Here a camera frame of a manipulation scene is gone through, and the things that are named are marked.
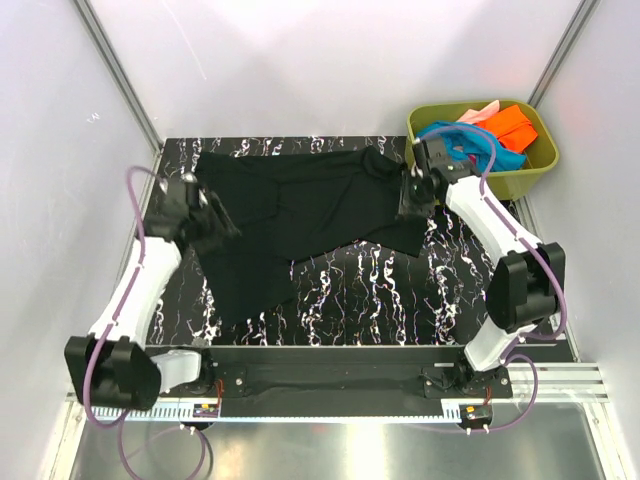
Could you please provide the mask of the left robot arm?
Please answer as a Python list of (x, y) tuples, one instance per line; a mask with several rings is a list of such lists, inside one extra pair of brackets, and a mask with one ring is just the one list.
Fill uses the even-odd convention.
[(86, 409), (148, 411), (158, 397), (183, 385), (196, 396), (215, 386), (216, 372), (200, 353), (149, 355), (145, 338), (158, 302), (189, 250), (217, 250), (239, 231), (219, 197), (193, 174), (165, 179), (159, 213), (136, 209), (136, 234), (125, 271), (99, 319), (72, 336), (64, 358)]

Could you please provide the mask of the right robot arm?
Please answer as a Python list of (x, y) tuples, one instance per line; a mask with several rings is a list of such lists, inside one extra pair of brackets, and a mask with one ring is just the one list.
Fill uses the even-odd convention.
[(494, 267), (484, 323), (453, 374), (457, 390), (472, 397), (488, 387), (488, 371), (505, 364), (517, 343), (564, 332), (566, 254), (558, 243), (545, 244), (520, 225), (469, 163), (414, 165), (403, 172), (399, 215), (428, 217), (437, 202), (472, 230)]

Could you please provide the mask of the black t-shirt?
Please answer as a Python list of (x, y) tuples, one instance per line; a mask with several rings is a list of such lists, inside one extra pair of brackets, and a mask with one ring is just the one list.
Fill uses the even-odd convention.
[(195, 175), (239, 235), (198, 255), (224, 328), (287, 302), (292, 263), (366, 240), (418, 256), (426, 222), (398, 214), (403, 164), (373, 147), (232, 157), (206, 152)]

